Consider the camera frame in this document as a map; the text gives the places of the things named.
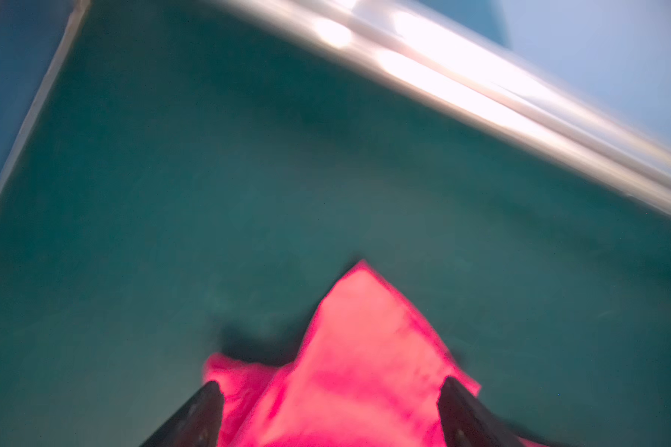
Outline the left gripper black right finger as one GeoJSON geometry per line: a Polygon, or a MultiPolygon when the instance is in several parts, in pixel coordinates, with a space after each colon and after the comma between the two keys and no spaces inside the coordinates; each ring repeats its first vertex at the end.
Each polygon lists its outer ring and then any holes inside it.
{"type": "Polygon", "coordinates": [[[441,386],[437,409],[447,447],[525,446],[453,376],[441,386]]]}

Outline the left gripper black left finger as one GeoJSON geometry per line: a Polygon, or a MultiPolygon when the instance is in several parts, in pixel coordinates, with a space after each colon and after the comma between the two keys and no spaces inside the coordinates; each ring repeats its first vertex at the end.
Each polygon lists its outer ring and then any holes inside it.
{"type": "Polygon", "coordinates": [[[224,403],[220,385],[207,382],[141,447],[216,447],[224,403]]]}

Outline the magenta pink t-shirt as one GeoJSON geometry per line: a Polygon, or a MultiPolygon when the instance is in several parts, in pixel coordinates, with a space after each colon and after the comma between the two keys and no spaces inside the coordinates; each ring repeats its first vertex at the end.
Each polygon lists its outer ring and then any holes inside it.
{"type": "Polygon", "coordinates": [[[454,377],[480,387],[428,320],[365,262],[328,292],[282,367],[214,354],[222,446],[441,446],[436,402],[454,377]]]}

